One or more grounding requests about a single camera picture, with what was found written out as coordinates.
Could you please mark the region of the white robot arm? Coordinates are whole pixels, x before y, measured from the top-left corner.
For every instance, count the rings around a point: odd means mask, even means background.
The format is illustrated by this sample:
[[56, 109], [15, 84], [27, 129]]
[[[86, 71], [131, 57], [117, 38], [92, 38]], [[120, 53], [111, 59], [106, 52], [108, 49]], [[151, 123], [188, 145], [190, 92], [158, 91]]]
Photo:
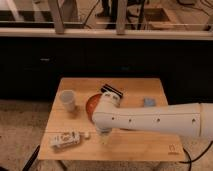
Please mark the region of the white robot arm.
[[122, 108], [120, 101], [121, 98], [113, 92], [101, 95], [92, 114], [100, 134], [109, 134], [113, 128], [118, 128], [213, 140], [212, 103]]

